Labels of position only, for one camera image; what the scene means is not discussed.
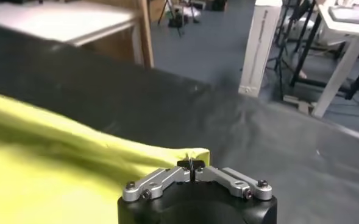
blue floor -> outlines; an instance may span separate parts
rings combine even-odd
[[[254,4],[254,0],[229,0],[225,12],[203,11],[201,23],[186,25],[182,29],[182,38],[176,29],[167,27],[167,20],[162,21],[160,26],[152,23],[155,67],[236,91],[240,82],[240,69],[243,66]],[[273,48],[271,56],[274,56],[277,50]],[[327,81],[337,61],[313,54],[316,53],[310,52],[305,61],[304,72],[311,79]],[[354,79],[358,74],[359,60],[350,78]],[[294,89],[290,89],[286,85],[291,77],[289,70],[284,70],[283,76],[287,94],[309,101],[316,101],[320,96],[322,89],[305,85],[296,85]],[[262,86],[261,100],[280,102],[278,81],[273,71],[266,71]],[[359,131],[359,93],[354,100],[336,97],[324,119]]]

black table surface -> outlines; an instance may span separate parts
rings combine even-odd
[[[0,28],[0,93],[97,130],[205,147],[266,179],[279,223],[359,223],[359,133],[154,69]]]

cardboard box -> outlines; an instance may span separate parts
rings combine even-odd
[[[282,0],[256,0],[239,93],[258,97]]]

yellow fabric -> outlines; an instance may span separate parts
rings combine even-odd
[[[117,223],[126,181],[206,149],[164,149],[0,96],[0,223]]]

bolt head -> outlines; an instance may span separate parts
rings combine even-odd
[[[267,187],[269,184],[265,180],[258,180],[258,187]]]
[[[148,200],[151,198],[151,191],[150,190],[145,190],[143,191],[143,193],[141,194],[141,198]]]
[[[126,189],[130,190],[136,187],[136,183],[134,181],[130,181],[126,184]]]
[[[245,189],[243,191],[243,198],[249,200],[252,198],[252,191],[250,189]]]

